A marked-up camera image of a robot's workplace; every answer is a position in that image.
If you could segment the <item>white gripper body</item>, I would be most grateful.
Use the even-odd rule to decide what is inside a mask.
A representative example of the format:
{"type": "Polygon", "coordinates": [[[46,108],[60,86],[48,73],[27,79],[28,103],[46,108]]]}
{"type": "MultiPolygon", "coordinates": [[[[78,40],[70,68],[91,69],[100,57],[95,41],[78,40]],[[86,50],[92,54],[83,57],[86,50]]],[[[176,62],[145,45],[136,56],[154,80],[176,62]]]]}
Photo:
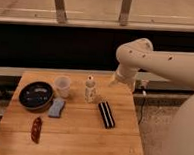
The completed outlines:
{"type": "Polygon", "coordinates": [[[109,86],[113,86],[119,83],[127,85],[132,92],[135,90],[135,79],[133,77],[125,77],[120,75],[118,71],[115,71],[110,78],[109,86]]]}

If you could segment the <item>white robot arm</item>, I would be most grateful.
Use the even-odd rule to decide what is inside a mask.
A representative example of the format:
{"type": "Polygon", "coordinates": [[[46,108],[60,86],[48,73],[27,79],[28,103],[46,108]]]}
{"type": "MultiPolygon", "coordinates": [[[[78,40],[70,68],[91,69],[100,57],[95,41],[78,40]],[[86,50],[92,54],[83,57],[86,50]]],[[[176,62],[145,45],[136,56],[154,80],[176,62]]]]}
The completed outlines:
{"type": "MultiPolygon", "coordinates": [[[[148,38],[139,38],[116,49],[118,67],[112,82],[134,88],[139,69],[147,70],[194,90],[194,53],[155,51],[148,38]]],[[[178,109],[163,143],[161,155],[194,155],[194,94],[178,109]]]]}

